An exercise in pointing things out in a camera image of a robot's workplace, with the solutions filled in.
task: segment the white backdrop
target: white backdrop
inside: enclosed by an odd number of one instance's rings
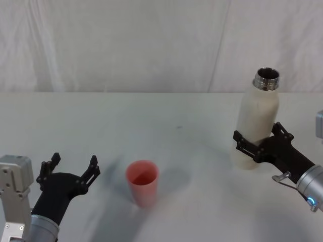
[[[323,91],[321,0],[0,0],[0,91]]]

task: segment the metal bottle rim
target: metal bottle rim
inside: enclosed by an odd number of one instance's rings
[[[262,91],[273,91],[279,86],[279,72],[273,68],[260,68],[254,76],[252,84]]]

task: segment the white bottle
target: white bottle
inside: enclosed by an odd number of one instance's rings
[[[261,68],[242,98],[236,130],[253,144],[258,145],[271,134],[279,106],[278,83],[278,71]],[[258,163],[237,150],[236,146],[234,141],[230,152],[231,161],[241,169],[256,168]]]

